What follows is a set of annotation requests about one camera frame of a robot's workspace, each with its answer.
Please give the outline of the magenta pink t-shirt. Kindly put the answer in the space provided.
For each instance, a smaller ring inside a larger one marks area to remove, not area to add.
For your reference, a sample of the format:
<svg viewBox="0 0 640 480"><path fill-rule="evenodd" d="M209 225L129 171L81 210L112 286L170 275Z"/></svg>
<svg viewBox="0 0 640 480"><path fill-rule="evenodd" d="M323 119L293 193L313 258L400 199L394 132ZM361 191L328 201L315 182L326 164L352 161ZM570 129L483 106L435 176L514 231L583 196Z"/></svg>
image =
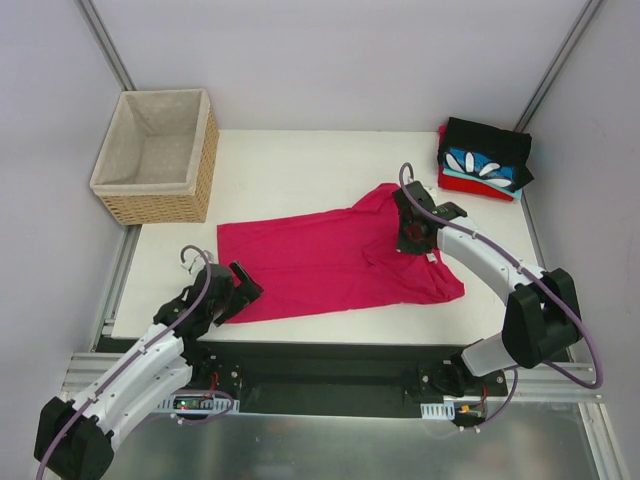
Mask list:
<svg viewBox="0 0 640 480"><path fill-rule="evenodd" d="M392 195L398 188L383 183L349 208L218 226L219 261L239 262L264 290L234 322L442 304L463 297L463 282L438 252L397 250L399 221Z"/></svg>

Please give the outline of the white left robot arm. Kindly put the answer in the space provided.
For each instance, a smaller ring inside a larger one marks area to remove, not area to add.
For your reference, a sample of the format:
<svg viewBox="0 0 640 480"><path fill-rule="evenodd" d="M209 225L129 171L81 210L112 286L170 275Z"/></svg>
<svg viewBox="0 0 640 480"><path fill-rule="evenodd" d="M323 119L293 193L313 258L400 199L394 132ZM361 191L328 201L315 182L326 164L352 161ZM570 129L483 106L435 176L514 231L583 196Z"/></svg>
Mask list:
<svg viewBox="0 0 640 480"><path fill-rule="evenodd" d="M69 400L54 397L42 408L34 447L37 478L100 479L126 437L171 394L191 388L214 403L196 413L200 399L176 411L181 424L210 422L231 413L240 380L224 386L221 366L201 337L263 294L242 266L206 263L194 283L162 305L151 326L101 377Z"/></svg>

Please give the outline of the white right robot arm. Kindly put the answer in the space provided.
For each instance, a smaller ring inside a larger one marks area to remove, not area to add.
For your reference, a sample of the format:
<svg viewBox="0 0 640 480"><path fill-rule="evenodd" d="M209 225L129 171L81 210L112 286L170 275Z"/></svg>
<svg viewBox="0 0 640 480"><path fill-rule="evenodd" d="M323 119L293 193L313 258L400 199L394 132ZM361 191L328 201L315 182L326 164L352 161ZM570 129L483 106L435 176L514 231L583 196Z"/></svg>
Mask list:
<svg viewBox="0 0 640 480"><path fill-rule="evenodd" d="M392 198L398 210L397 247L412 255L438 250L463 264L505 306L500 332L462 350L450 369L461 394L481 388L486 375L508 367L533 368L583 339L575 285L562 269L521 262L491 241L453 202L436 205L414 181Z"/></svg>

